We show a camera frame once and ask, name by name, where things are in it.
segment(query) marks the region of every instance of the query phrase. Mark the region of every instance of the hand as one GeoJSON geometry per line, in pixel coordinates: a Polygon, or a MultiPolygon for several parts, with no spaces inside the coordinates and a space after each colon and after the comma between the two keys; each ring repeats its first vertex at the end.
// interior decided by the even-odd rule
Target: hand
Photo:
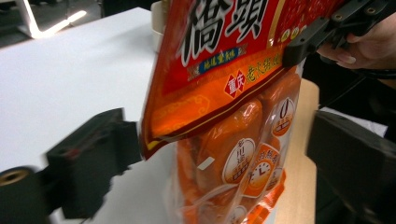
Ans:
{"type": "Polygon", "coordinates": [[[396,13],[393,13],[364,36],[349,34],[347,49],[323,45],[318,53],[349,69],[396,69],[396,13]]]}

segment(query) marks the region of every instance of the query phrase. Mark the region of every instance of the floor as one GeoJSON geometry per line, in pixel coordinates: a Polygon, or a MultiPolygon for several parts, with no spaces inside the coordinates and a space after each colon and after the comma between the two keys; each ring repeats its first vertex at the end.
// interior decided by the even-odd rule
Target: floor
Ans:
{"type": "MultiPolygon", "coordinates": [[[[87,14],[64,29],[101,19],[101,8],[95,0],[58,0],[55,4],[41,2],[40,6],[31,5],[31,8],[40,31],[49,29],[80,10],[87,14]]],[[[0,4],[0,48],[32,39],[20,31],[21,26],[23,23],[18,8],[0,4]]]]}

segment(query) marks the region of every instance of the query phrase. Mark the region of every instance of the plastic bag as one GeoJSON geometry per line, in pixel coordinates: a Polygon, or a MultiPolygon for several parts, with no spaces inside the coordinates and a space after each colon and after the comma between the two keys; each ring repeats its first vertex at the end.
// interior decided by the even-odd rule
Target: plastic bag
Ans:
{"type": "Polygon", "coordinates": [[[174,0],[140,125],[149,159],[176,142],[177,223],[257,223],[283,190],[302,65],[283,48],[343,1],[174,0]]]}

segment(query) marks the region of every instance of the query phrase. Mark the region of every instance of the white table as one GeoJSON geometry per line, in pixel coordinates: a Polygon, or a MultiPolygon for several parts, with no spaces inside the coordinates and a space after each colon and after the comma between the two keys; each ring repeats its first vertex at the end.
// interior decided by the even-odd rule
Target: white table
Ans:
{"type": "MultiPolygon", "coordinates": [[[[42,154],[98,113],[123,107],[126,120],[139,120],[155,56],[150,14],[140,8],[0,49],[0,171],[44,168],[42,154]]],[[[168,223],[163,197],[172,162],[172,151],[161,150],[115,177],[87,223],[168,223]]],[[[293,206],[286,213],[299,216],[293,206]]]]}

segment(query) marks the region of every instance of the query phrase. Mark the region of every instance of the wooden surface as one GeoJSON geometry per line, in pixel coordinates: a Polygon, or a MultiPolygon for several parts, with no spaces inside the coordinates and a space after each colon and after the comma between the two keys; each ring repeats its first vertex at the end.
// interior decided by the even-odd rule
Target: wooden surface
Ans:
{"type": "Polygon", "coordinates": [[[317,170],[305,151],[316,109],[318,87],[303,79],[285,163],[285,191],[276,204],[275,224],[315,223],[317,170]]]}

